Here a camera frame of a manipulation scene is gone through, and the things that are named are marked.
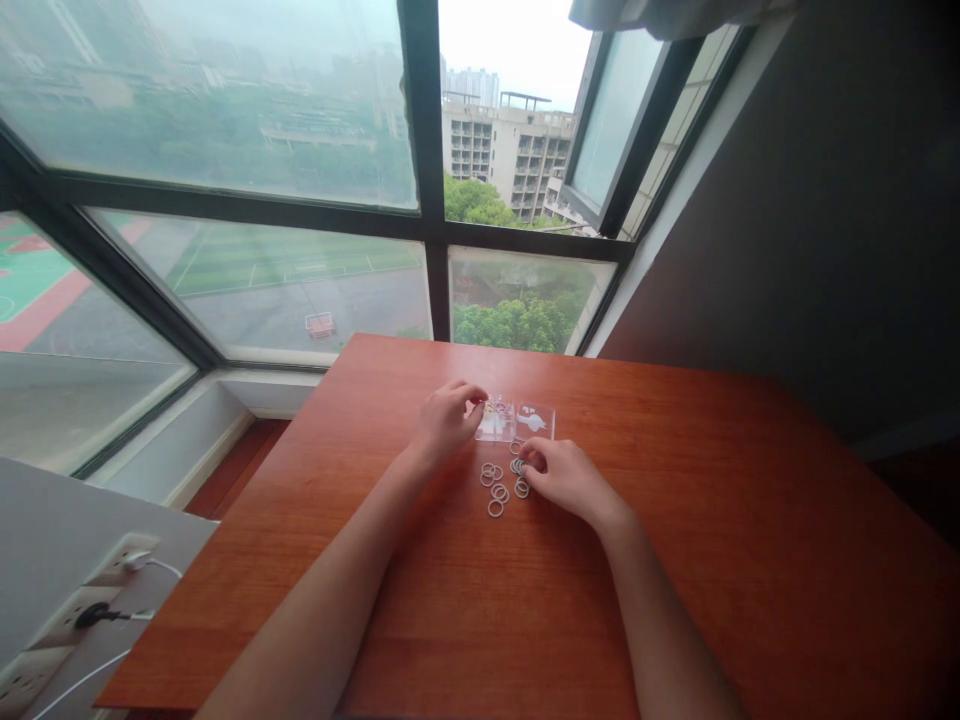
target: electrical socket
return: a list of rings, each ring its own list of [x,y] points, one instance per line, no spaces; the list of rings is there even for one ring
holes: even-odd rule
[[[160,544],[160,538],[151,535],[129,533],[117,543],[103,559],[87,585],[126,585],[133,573],[124,568],[123,561],[134,553],[153,552]]]
[[[47,624],[37,634],[37,639],[31,643],[29,649],[36,650],[38,648],[78,644],[86,633],[86,630],[77,630],[73,626],[80,614],[94,603],[113,602],[113,599],[120,594],[122,589],[94,585],[84,585],[78,588],[70,596],[70,599],[47,620]]]
[[[60,647],[17,655],[0,672],[0,720],[22,717],[72,651],[72,647]]]

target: black cable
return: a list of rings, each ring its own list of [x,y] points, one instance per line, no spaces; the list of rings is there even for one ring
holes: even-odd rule
[[[131,616],[127,613],[122,613],[119,610],[111,610],[110,603],[98,602],[80,613],[80,617],[73,623],[73,627],[77,630],[86,630],[87,628],[92,628],[101,620],[113,622],[114,620],[130,619]]]

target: orange table top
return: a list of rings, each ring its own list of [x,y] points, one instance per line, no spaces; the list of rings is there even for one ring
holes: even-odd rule
[[[99,704],[198,708],[463,377],[556,408],[637,511],[754,718],[913,718],[960,657],[960,556],[776,383],[355,335]],[[472,443],[387,571],[346,715],[635,716],[617,600],[590,529],[531,492],[487,515]]]

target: red track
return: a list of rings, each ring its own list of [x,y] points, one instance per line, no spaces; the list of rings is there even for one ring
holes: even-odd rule
[[[152,220],[147,218],[133,220],[123,226],[120,234],[132,245],[143,237],[152,224]],[[82,272],[71,270],[13,320],[0,323],[0,351],[26,350],[91,284]]]

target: transparent case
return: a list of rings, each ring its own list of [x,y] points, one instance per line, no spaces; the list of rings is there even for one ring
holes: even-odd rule
[[[529,440],[532,437],[545,437],[553,440],[557,414],[553,408],[537,403],[518,402],[516,414],[515,438]]]
[[[496,393],[483,406],[483,420],[477,428],[477,440],[512,442],[532,437],[553,440],[556,413],[553,408],[529,402],[515,403]]]
[[[491,393],[483,405],[483,420],[475,437],[489,442],[511,442],[516,434],[517,412],[513,401]]]

